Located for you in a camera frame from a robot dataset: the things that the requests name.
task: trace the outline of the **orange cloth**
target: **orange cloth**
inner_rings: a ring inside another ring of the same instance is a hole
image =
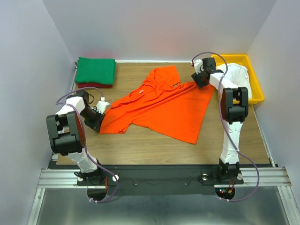
[[[134,123],[196,144],[213,90],[211,85],[199,89],[195,82],[181,84],[175,66],[156,68],[141,87],[112,104],[100,133],[123,134]]]

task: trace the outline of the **dark gray table front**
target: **dark gray table front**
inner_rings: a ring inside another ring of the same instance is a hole
[[[235,198],[252,187],[236,188]],[[242,202],[214,196],[122,196],[111,202],[88,201],[85,189],[47,189],[39,225],[286,225],[276,187],[260,187]]]

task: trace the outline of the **white wall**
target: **white wall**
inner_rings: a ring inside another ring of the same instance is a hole
[[[45,119],[74,61],[40,0],[1,1],[0,27],[0,224],[23,225],[50,160]]]
[[[43,0],[74,60],[246,53],[276,0]]]
[[[300,205],[300,1],[278,0],[248,51],[265,95],[258,120]]]

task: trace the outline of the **yellow bin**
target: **yellow bin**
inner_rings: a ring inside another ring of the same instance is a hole
[[[252,89],[252,99],[249,99],[249,105],[262,102],[264,100],[263,92],[261,87],[259,86],[258,80],[255,76],[254,70],[252,68],[248,56],[244,54],[232,54],[232,55],[221,55],[221,56],[224,57],[227,63],[234,62],[239,65],[245,66],[248,69],[250,86]],[[212,57],[215,58],[217,66],[224,64],[223,60],[217,55],[212,55]]]

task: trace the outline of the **wooden tabletop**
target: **wooden tabletop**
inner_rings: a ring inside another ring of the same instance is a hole
[[[105,100],[115,102],[137,89],[153,68],[169,65],[176,65],[182,83],[192,81],[194,69],[189,63],[118,63],[113,88],[102,89]],[[94,106],[101,95],[97,90],[89,90],[89,93],[95,96],[95,101],[91,104]],[[134,124],[121,135],[100,135],[88,127],[85,130],[89,153],[104,165],[218,164],[224,136],[217,90],[206,111],[196,145]],[[255,163],[269,163],[252,106],[249,107],[249,114],[240,134],[240,151]],[[250,164],[244,158],[240,158],[240,163]],[[57,164],[74,163],[59,155]]]

